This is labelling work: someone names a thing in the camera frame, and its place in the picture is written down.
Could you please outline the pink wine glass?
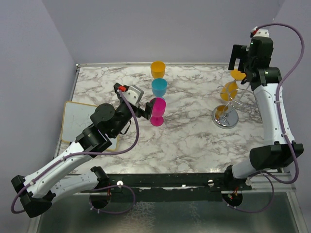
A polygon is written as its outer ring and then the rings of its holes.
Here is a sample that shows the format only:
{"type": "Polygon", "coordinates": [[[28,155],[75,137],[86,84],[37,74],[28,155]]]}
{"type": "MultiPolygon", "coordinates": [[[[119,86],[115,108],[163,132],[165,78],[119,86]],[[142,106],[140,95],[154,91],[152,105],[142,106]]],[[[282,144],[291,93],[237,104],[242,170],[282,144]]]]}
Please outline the pink wine glass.
{"type": "Polygon", "coordinates": [[[150,123],[155,126],[159,127],[164,123],[164,113],[166,110],[166,101],[163,98],[153,98],[155,100],[152,114],[150,118],[150,123]]]}

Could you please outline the blue wine glass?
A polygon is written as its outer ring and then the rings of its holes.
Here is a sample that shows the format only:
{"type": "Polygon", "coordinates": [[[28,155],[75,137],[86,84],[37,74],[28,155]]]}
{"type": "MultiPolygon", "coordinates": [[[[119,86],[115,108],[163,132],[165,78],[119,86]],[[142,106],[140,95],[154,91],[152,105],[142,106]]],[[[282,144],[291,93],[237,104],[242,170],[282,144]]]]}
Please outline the blue wine glass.
{"type": "Polygon", "coordinates": [[[156,78],[152,81],[152,93],[156,97],[163,97],[166,94],[168,83],[163,78],[156,78]]]}

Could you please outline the yellow wine glass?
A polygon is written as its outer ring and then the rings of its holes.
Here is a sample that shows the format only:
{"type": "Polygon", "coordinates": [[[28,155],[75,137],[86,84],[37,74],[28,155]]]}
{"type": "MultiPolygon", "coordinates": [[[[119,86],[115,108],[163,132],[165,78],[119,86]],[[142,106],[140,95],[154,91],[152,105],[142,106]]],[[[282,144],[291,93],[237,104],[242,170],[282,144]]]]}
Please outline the yellow wine glass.
{"type": "Polygon", "coordinates": [[[224,101],[232,101],[235,99],[238,93],[237,81],[242,81],[246,77],[245,73],[237,69],[232,70],[230,74],[234,80],[225,84],[220,92],[220,98],[224,101]]]}
{"type": "Polygon", "coordinates": [[[154,79],[163,78],[165,75],[166,65],[162,61],[155,61],[151,63],[151,75],[154,79]]]}

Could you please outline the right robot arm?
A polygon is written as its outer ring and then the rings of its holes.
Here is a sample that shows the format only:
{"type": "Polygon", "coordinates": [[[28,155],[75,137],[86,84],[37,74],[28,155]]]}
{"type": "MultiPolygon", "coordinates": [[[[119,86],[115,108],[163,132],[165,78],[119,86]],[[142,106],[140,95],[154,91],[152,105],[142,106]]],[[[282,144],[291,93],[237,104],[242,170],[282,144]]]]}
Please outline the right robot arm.
{"type": "Polygon", "coordinates": [[[251,149],[247,160],[227,167],[223,184],[229,190],[251,175],[285,168],[291,163],[296,165],[304,151],[289,128],[281,98],[281,72],[270,66],[273,44],[269,37],[253,36],[248,46],[234,45],[232,49],[229,69],[239,59],[238,70],[246,75],[242,83],[250,83],[260,112],[264,145],[251,149]]]}

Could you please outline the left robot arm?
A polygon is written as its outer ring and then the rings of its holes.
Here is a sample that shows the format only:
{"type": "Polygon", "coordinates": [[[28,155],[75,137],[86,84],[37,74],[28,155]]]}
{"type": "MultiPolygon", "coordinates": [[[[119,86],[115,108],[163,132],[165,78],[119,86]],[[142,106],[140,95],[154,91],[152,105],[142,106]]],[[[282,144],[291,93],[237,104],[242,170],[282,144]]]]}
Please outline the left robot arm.
{"type": "Polygon", "coordinates": [[[141,109],[140,100],[143,90],[135,85],[114,84],[114,91],[120,104],[103,103],[96,107],[90,116],[91,124],[59,156],[36,172],[17,175],[11,183],[17,195],[11,204],[13,214],[26,213],[28,217],[37,217],[46,212],[54,202],[65,196],[81,191],[103,191],[110,184],[108,175],[100,166],[95,166],[77,177],[65,176],[80,165],[99,155],[115,155],[106,150],[112,145],[111,139],[125,134],[125,126],[135,123],[139,134],[138,118],[150,119],[155,100],[141,109]]]}

